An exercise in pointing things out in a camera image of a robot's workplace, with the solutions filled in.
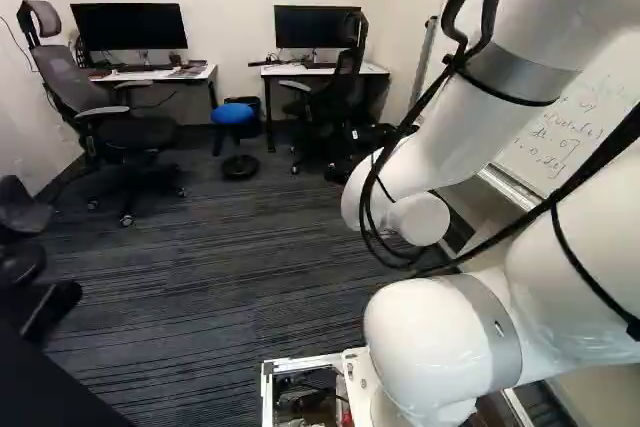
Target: black mesh office chair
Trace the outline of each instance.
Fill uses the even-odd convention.
[[[145,189],[166,189],[184,196],[184,190],[176,185],[178,166],[155,164],[158,154],[176,141],[176,122],[167,117],[136,117],[129,106],[114,103],[108,90],[94,85],[76,66],[66,46],[40,44],[32,14],[43,38],[60,33],[60,17],[49,2],[37,0],[23,1],[17,14],[45,89],[51,93],[64,121],[77,132],[85,151],[87,169],[81,176],[95,172],[106,163],[122,166],[124,175],[120,182],[103,192],[126,191],[121,225],[133,224],[134,203]],[[124,82],[115,90],[122,92],[147,85]],[[95,209],[98,196],[90,198],[87,206]]]
[[[291,151],[299,151],[300,156],[291,166],[292,174],[297,174],[300,165],[309,160],[332,161],[350,150],[350,122],[357,107],[351,96],[356,90],[368,30],[369,23],[362,12],[348,14],[345,35],[353,46],[340,52],[333,75],[320,89],[290,80],[279,82],[300,95],[283,107],[285,114],[298,120]]]

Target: chair wheel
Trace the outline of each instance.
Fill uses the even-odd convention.
[[[87,210],[89,212],[93,212],[94,210],[98,210],[98,207],[100,207],[100,202],[98,201],[98,199],[90,199],[87,202]]]
[[[123,227],[130,227],[133,225],[133,216],[125,214],[120,218],[120,225]]]

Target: computer monitor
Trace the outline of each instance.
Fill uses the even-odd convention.
[[[178,4],[71,4],[85,48],[186,49]]]
[[[274,5],[273,8],[279,49],[347,48],[351,47],[349,35],[357,35],[357,23],[347,23],[346,19],[349,12],[359,12],[360,7]]]

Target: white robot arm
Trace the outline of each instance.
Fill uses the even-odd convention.
[[[612,39],[639,23],[637,0],[500,0],[493,38],[466,70],[504,95],[498,98],[460,75],[447,82],[423,113],[420,130],[397,147],[379,174],[396,202],[376,183],[376,225],[415,245],[439,240],[448,227],[447,209],[426,192],[479,172]],[[504,100],[510,97],[529,105]],[[370,168],[370,159],[363,161],[342,196],[342,216],[354,230]]]
[[[416,245],[441,238],[448,212],[426,192],[477,173],[613,38],[639,24],[637,0],[501,0],[491,42],[465,75],[452,76],[422,127],[380,170],[371,193],[376,227]],[[354,229],[370,169],[371,159],[363,161],[343,193],[342,215]],[[611,163],[520,234],[503,268],[381,289],[365,313],[383,387],[374,425],[393,405],[414,426],[455,426],[486,393],[640,361],[632,332],[640,203],[629,181],[639,176],[636,155]]]

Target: desk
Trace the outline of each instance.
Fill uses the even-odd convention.
[[[271,82],[274,80],[300,79],[304,77],[329,77],[335,69],[307,69],[302,64],[263,65],[260,68],[260,77],[264,82],[264,103],[267,114],[267,148],[269,152],[275,152],[273,142],[273,119],[271,117]],[[389,71],[370,62],[362,62],[360,76],[369,78],[389,78]]]
[[[150,70],[147,72],[113,72],[105,77],[91,79],[95,83],[120,83],[129,82],[133,80],[151,80],[153,82],[160,83],[180,83],[180,84],[207,84],[209,89],[209,100],[211,102],[211,108],[214,109],[218,105],[216,98],[216,90],[213,79],[215,73],[218,70],[216,64],[207,64],[207,68],[195,77],[190,76],[171,76],[174,72],[179,70],[176,67],[173,70]]]

